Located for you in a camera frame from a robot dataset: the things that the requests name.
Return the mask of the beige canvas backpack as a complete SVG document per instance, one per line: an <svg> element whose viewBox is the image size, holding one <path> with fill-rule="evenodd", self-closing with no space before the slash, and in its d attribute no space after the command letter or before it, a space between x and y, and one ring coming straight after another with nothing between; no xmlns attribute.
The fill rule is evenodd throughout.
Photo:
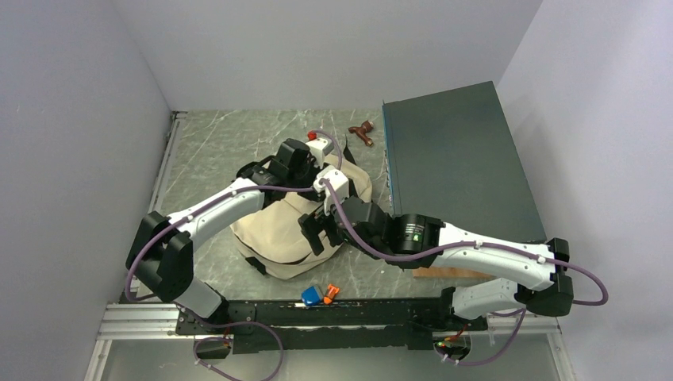
<svg viewBox="0 0 673 381"><path fill-rule="evenodd" d="M270 175L266 167L270 158L243 166L237 176L250 179L258 185L268 185ZM349 178L349 192L365 201L371 200L372 183L366 171L358 167L352 157L327 155L323 169L329 165L339 167ZM309 243L301 233L298 219L303 214L315 213L323 202L305 199L292 189L290 193L269 190L271 201L253 214L231 224L235 244L245 261L260 274L277 279L291 279L330 259L340 246L332 247L324 232L320 238L324 251L319 256L312 253Z"/></svg>

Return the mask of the orange pencil sharpener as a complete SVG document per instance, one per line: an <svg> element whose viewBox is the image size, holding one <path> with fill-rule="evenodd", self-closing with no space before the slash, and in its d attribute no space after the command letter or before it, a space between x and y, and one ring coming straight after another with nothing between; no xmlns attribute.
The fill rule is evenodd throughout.
<svg viewBox="0 0 673 381"><path fill-rule="evenodd" d="M332 304L335 297L340 293L340 288L333 284L329 284L326 293L323 295L323 303L326 305Z"/></svg>

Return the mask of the blue eraser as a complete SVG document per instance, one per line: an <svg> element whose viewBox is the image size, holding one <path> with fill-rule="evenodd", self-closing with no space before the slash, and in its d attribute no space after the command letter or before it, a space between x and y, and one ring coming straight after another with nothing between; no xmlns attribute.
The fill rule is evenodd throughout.
<svg viewBox="0 0 673 381"><path fill-rule="evenodd" d="M305 306L316 306L323 303L324 296L318 286L311 286L301 293L301 300Z"/></svg>

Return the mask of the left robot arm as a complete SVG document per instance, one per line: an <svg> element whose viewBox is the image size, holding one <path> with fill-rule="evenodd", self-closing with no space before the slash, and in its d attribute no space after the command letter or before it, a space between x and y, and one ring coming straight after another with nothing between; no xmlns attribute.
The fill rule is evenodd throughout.
<svg viewBox="0 0 673 381"><path fill-rule="evenodd" d="M145 215L125 266L125 296L138 279L162 302L173 302L197 315L207 333L229 322L229 302L194 274L194 253L211 237L243 217L261 211L288 193L319 199L313 188L335 144L312 133L307 142L288 138L274 155L244 165L224 190L185 210Z"/></svg>

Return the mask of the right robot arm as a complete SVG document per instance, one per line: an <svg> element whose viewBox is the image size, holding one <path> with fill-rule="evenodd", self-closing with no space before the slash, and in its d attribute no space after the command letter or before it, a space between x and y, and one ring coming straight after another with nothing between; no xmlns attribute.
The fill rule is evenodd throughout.
<svg viewBox="0 0 673 381"><path fill-rule="evenodd" d="M319 206L298 219L302 235L318 255L350 244L371 258L402 269L452 267L493 276L493 280L445 291L450 300L437 308L439 323L457 329L490 312L521 309L548 316L570 313L574 301L566 240L517 243L486 237L422 214L391 216L373 202L352 196L329 210Z"/></svg>

